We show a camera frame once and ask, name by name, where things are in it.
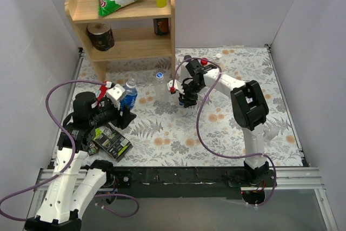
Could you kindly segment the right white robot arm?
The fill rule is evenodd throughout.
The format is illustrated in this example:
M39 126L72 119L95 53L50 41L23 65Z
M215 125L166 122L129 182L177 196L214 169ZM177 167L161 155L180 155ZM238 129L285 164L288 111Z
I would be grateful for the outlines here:
M186 108L197 104L198 93L205 87L230 98L234 119L244 136L243 178L250 186L263 182L269 171L263 137L269 108L257 81L238 80L222 73L215 62L186 55L167 87L171 94L179 93L178 100Z

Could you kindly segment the clear plastic bottle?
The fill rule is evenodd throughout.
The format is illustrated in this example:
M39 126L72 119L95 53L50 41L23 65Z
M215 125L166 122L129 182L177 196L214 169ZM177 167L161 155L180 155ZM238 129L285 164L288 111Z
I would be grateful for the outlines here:
M160 102L168 102L169 101L169 93L167 89L167 82L164 79L164 75L162 79L157 79L155 77L155 93L156 100Z

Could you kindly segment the blue label water bottle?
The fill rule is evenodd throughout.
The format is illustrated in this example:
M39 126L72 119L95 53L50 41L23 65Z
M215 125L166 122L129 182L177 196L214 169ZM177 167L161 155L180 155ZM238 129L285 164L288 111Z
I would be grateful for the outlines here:
M136 81L133 78L130 78L126 84L123 86L126 90L127 94L124 99L121 100L121 111L124 110L124 107L127 105L131 110L135 106L135 102L137 99L137 89L136 89Z

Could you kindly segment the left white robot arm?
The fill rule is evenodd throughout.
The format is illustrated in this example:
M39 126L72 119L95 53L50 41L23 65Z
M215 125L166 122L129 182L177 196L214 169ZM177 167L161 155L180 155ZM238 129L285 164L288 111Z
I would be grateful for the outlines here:
M117 85L100 96L85 91L76 95L73 111L63 121L64 130L58 141L54 179L49 184L44 201L34 217L26 220L25 230L80 230L82 216L100 187L114 184L112 163L94 162L79 187L77 176L96 129L109 122L124 129L136 117L121 101L127 91Z

